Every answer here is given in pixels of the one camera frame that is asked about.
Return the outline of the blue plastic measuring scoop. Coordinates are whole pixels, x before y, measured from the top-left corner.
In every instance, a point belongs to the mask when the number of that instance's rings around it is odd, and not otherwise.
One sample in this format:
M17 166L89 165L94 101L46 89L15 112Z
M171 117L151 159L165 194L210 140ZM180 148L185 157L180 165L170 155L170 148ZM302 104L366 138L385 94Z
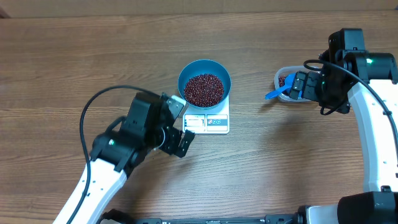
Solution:
M282 88L279 87L278 89L275 89L275 90L267 93L265 95L265 99L271 100L271 99L277 98L287 88L289 88L289 93L287 94L287 96L289 96L289 94L292 90L294 78L295 78L295 74L288 75L287 78L285 79L285 85Z

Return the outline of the teal round bowl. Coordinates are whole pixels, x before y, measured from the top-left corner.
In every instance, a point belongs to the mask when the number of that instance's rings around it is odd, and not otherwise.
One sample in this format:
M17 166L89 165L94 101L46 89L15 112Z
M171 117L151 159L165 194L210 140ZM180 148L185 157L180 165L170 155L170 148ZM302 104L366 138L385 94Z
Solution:
M208 59L201 59L201 60L196 60L191 63L189 63L180 73L178 81L177 81L177 86L178 86L178 91L180 93L180 96L188 103L188 101L185 99L183 90L185 88L185 85L189 81L190 78L193 78L197 75L201 74L213 74L216 75L223 83L224 85L224 94L223 94L223 99L222 101L229 96L229 93L231 91L231 77L229 75L229 72L227 69L225 69L222 64L214 61L214 60L208 60Z

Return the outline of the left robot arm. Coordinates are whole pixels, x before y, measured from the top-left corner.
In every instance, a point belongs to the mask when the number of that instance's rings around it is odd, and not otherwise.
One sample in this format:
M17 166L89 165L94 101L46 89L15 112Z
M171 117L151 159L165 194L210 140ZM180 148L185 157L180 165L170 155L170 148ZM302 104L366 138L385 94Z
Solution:
M187 107L182 98L139 92L127 116L93 141L85 169L56 223L96 223L133 170L154 149L183 158L195 135L174 127Z

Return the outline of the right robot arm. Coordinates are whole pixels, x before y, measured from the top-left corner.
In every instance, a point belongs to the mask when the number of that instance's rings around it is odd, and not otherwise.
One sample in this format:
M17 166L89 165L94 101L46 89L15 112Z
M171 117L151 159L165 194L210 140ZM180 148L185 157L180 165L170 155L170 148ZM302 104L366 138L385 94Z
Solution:
M361 141L363 193L302 207L296 223L397 223L397 63L365 49L361 29L343 28L328 50L304 62L289 96L317 102L326 116L353 110Z

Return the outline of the white digital kitchen scale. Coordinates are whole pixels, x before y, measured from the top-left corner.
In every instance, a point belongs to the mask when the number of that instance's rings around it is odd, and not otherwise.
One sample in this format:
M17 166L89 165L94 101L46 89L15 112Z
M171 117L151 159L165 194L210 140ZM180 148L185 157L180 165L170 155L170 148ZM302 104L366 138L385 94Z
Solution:
M190 105L183 115L182 129L195 134L228 134L229 97L214 108L195 108Z

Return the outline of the red beans in bowl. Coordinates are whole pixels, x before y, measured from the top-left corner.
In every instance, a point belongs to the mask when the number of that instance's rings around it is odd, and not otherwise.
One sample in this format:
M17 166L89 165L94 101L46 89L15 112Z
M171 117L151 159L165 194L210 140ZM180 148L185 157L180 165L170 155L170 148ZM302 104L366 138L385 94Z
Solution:
M222 101L224 85L216 75L205 73L190 78L183 93L192 105L206 108Z

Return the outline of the red adzuki beans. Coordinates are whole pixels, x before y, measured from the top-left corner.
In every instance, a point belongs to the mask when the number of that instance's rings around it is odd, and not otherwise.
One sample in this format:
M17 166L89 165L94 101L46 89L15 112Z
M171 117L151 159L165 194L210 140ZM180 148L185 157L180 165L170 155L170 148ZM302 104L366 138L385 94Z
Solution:
M279 87L282 88L285 85L285 79L287 78L287 76L279 76L278 77L278 81L279 81ZM287 95L289 93L289 88L285 89L282 92L284 95Z

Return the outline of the clear plastic food container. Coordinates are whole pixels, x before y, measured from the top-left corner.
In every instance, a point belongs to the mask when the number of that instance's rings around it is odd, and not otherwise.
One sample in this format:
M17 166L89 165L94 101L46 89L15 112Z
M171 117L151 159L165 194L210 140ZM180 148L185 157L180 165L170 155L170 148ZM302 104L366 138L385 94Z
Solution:
M288 66L288 67L282 67L279 69L274 77L274 88L278 89L280 87L279 85L279 78L280 77L286 77L290 74L296 74L297 72L310 72L309 69L305 68L303 65L299 66ZM297 100L291 99L289 96L285 95L284 93L280 94L277 99L280 102L283 103L306 103L309 102L307 99L299 98Z

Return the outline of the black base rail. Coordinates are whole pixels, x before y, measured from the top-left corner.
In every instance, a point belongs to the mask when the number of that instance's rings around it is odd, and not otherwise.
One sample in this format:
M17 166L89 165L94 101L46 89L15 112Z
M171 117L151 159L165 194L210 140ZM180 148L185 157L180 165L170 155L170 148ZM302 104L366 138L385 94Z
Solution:
M240 218L133 218L132 216L112 209L100 216L97 224L305 224L307 219L303 212L294 214L265 215L264 217Z

